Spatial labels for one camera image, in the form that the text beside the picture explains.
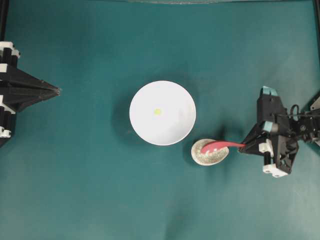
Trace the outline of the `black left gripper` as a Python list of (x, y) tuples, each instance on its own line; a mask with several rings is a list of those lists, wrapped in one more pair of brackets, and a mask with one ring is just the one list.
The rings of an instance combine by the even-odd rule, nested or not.
[(58, 87), (16, 68), (19, 58), (12, 42), (0, 42), (0, 147), (15, 134), (17, 113), (60, 95)]

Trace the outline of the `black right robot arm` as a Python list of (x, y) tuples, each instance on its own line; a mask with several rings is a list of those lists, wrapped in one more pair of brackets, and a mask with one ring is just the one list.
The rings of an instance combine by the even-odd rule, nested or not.
[(243, 154), (263, 156), (263, 172), (280, 178), (291, 174), (299, 150), (299, 141), (314, 143), (320, 140), (320, 111), (290, 112), (281, 98), (262, 93), (257, 100), (257, 121), (242, 141)]

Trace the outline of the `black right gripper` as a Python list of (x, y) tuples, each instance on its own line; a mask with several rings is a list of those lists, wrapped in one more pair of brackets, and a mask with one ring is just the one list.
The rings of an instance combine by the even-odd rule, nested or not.
[(284, 177), (292, 172), (293, 163), (299, 150), (298, 141), (282, 135), (267, 137), (265, 121), (256, 123), (244, 138), (245, 147), (239, 153), (264, 157), (263, 172), (273, 177)]

